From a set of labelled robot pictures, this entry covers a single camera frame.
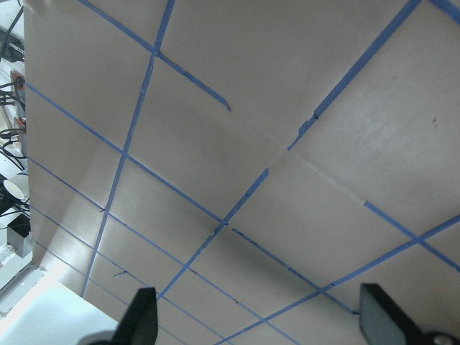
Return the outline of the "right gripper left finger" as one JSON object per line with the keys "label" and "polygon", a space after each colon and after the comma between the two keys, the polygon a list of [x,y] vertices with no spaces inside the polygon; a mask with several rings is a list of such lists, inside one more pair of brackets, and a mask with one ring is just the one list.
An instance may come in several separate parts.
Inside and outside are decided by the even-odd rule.
{"label": "right gripper left finger", "polygon": [[138,289],[123,318],[113,331],[84,336],[81,344],[150,344],[158,335],[157,297],[153,287]]}

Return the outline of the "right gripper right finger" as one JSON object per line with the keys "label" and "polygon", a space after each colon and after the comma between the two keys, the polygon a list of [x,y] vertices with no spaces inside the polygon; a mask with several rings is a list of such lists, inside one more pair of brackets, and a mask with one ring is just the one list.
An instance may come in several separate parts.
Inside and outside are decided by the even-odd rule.
{"label": "right gripper right finger", "polygon": [[459,343],[449,333],[423,332],[377,283],[360,285],[359,328],[371,345]]}

